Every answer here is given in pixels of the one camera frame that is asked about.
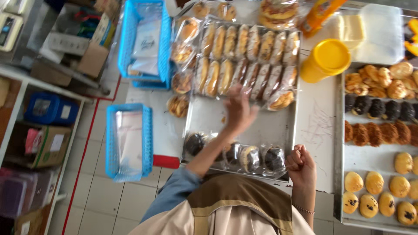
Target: aluminum tray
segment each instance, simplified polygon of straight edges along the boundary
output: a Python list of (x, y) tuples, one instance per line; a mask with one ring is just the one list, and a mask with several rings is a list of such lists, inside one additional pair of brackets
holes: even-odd
[[(225, 22), (224, 25), (231, 26), (236, 25), (238, 28), (241, 24)], [(266, 27), (258, 26), (260, 32), (266, 30)], [(283, 30), (272, 30), (274, 32), (281, 32)], [(301, 33), (299, 32), (300, 44), (302, 44)], [(297, 64), (299, 65), (300, 53), (298, 53)], [(285, 154), (288, 154), (295, 145), (295, 131), (296, 131), (296, 116), (298, 110), (298, 90), (299, 90), (299, 77), (296, 79), (295, 86), (295, 101), (288, 107), (279, 110), (277, 112), (271, 112), (265, 109), (261, 109), (256, 121), (251, 125), (248, 130), (236, 138), (237, 141), (243, 144), (250, 144), (260, 146), (262, 144), (279, 145), (284, 148)], [(192, 95), (189, 103), (189, 111), (187, 114), (186, 127), (183, 133), (184, 142), (186, 137), (190, 133), (204, 132), (206, 134), (218, 133), (224, 127), (222, 119), (226, 117), (227, 113), (223, 105), (224, 97), (220, 99), (214, 99), (210, 97), (204, 97), (201, 95)], [(191, 160), (187, 156), (185, 149), (181, 156), (181, 163), (187, 163)], [(221, 170), (221, 165), (217, 164), (215, 170)], [(223, 170), (230, 173), (237, 173), (233, 170)], [(272, 179), (280, 182), (289, 182), (288, 174), (283, 175), (278, 179), (274, 179), (271, 176), (263, 176), (261, 174), (247, 174), (249, 176), (258, 177), (262, 179)]]
[[(372, 120), (367, 118), (366, 115), (354, 115), (351, 112), (344, 113), (344, 96), (345, 96), (345, 74), (356, 72), (358, 68), (363, 67), (367, 63), (353, 62), (348, 70), (341, 75), (337, 76), (337, 100), (336, 100), (336, 140), (335, 140), (335, 168), (334, 168), (334, 216), (340, 220), (344, 225), (352, 225), (356, 227), (364, 227), (368, 229), (384, 230), (388, 232), (401, 232), (405, 234), (417, 234), (418, 225), (404, 226), (397, 220), (397, 213), (391, 217), (385, 217), (380, 212), (377, 213), (371, 219), (366, 219), (360, 214), (360, 210), (357, 209), (353, 214), (346, 214), (342, 211), (342, 195), (344, 194), (344, 176), (350, 171), (357, 172), (363, 180), (369, 171), (379, 172), (385, 181), (383, 191), (389, 192), (389, 182), (392, 176), (400, 175), (394, 168), (395, 155), (399, 152), (408, 152), (411, 155), (418, 154), (418, 148), (411, 145), (381, 145), (378, 148), (371, 146), (358, 147), (352, 142), (344, 144), (344, 121), (347, 120), (351, 124), (353, 123), (368, 123), (374, 122), (381, 124), (386, 121), (382, 119)], [(376, 66), (385, 66), (386, 64), (373, 64)], [(417, 102), (416, 100), (408, 100), (408, 102)], [(418, 179), (417, 175), (409, 173), (403, 175), (408, 180)], [(355, 192), (354, 194), (360, 198), (362, 195), (367, 194), (366, 188)], [(380, 195), (373, 195), (378, 201)], [(412, 199), (395, 198), (395, 205), (401, 201), (413, 202)]]

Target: sticker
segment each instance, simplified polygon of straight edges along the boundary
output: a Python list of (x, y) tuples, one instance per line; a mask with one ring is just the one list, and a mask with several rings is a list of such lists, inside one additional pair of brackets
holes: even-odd
[(61, 148), (62, 140), (64, 139), (63, 134), (57, 134), (54, 136), (54, 140), (52, 141), (50, 152), (59, 151)]
[(64, 105), (64, 107), (62, 107), (61, 118), (68, 119), (68, 116), (70, 115), (70, 110), (71, 110), (70, 105)]
[(50, 100), (44, 100), (44, 99), (36, 99), (35, 105), (33, 106), (33, 115), (42, 117), (44, 116), (49, 109), (49, 105), (51, 104)]
[(31, 228), (31, 222), (30, 221), (22, 224), (22, 229), (21, 229), (20, 235), (27, 235), (27, 234), (29, 234), (29, 229), (30, 228)]

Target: yellow container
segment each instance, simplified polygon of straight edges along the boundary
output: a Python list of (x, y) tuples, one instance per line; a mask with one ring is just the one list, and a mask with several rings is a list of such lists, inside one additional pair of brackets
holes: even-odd
[(302, 63), (301, 78), (316, 83), (329, 76), (342, 73), (351, 64), (347, 46), (338, 39), (325, 39), (316, 44)]

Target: blue container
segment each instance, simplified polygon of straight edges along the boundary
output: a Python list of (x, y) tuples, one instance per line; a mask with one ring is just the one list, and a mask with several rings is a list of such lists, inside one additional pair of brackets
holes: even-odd
[[(147, 15), (152, 8), (152, 15)], [(135, 59), (132, 58), (132, 50), (135, 45), (138, 23), (149, 17), (161, 16), (160, 44), (158, 49), (158, 73), (159, 76), (143, 74), (141, 76), (129, 75), (128, 66)], [(122, 23), (120, 38), (118, 67), (124, 78), (147, 82), (165, 82), (170, 77), (170, 53), (171, 53), (171, 18), (168, 15), (166, 5), (161, 0), (127, 0)]]
[[(116, 112), (142, 111), (142, 173), (120, 167), (119, 140), (117, 137)], [(116, 182), (139, 181), (153, 169), (153, 113), (143, 104), (122, 104), (107, 107), (106, 123), (106, 174)]]
[(33, 93), (25, 112), (25, 120), (47, 125), (71, 125), (76, 121), (78, 104), (56, 94)]

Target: light blue basket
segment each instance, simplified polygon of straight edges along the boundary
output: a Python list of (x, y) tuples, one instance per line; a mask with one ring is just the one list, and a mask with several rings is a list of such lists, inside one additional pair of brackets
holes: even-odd
[[(135, 44), (137, 26), (141, 20), (161, 16), (160, 47), (158, 49), (158, 73), (159, 76), (143, 74), (141, 76), (129, 75), (128, 66), (135, 59), (132, 58), (132, 50)], [(122, 23), (120, 38), (119, 58), (117, 61), (120, 73), (124, 78), (130, 78), (148, 82), (165, 82), (170, 77), (170, 53), (171, 53), (171, 18), (168, 15), (166, 5), (161, 0), (127, 0)]]
[[(117, 111), (142, 111), (142, 173), (120, 168), (119, 141), (117, 138)], [(107, 107), (106, 123), (106, 174), (116, 182), (139, 181), (147, 177), (153, 167), (153, 111), (143, 104), (122, 104)]]

